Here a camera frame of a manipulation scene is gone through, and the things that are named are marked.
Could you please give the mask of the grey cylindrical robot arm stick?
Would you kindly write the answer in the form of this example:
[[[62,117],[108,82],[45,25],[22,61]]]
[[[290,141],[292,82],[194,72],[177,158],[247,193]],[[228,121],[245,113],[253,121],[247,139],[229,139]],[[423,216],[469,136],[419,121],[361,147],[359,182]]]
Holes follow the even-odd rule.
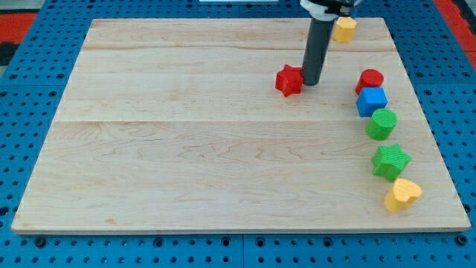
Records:
[[[306,86],[319,83],[333,25],[333,20],[312,19],[310,22],[301,72]]]

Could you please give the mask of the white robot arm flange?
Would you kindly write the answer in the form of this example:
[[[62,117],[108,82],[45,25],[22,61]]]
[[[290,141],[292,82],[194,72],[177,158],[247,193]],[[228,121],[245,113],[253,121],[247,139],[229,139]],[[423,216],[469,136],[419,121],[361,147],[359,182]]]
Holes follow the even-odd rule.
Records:
[[[300,6],[313,19],[330,22],[338,17],[351,16],[362,2],[363,0],[300,0]]]

